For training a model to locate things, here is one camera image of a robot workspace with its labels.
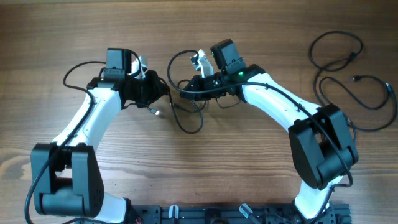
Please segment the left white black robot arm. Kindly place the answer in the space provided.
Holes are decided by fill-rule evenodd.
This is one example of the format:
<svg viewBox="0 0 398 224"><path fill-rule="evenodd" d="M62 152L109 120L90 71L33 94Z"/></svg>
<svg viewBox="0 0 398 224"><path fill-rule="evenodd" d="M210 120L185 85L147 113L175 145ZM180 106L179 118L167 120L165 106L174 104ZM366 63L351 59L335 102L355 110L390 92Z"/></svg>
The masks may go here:
<svg viewBox="0 0 398 224"><path fill-rule="evenodd" d="M85 100L68 126L31 152L27 223L32 223L31 204L41 215L71 217L73 223L144 221L129 199L105 192L96 150L121 110L149 108L170 89L132 50L108 48L102 64L100 74L82 88Z"/></svg>

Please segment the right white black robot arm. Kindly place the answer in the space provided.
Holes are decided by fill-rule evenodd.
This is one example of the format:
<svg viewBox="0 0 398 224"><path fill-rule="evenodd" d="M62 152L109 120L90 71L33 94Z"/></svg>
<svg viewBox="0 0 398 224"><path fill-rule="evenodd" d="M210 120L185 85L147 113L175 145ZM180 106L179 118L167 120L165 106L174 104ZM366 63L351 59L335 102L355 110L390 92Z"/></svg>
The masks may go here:
<svg viewBox="0 0 398 224"><path fill-rule="evenodd" d="M326 212L337 187L359 156L343 112L334 104L319 106L307 102L277 84L256 64L246 65L234 42L225 39L211 47L218 67L214 72L204 50L194 51L190 62L199 72L181 90L180 96L205 101L227 94L253 105L289 134L295 170L302 179L294 200L307 223Z"/></svg>

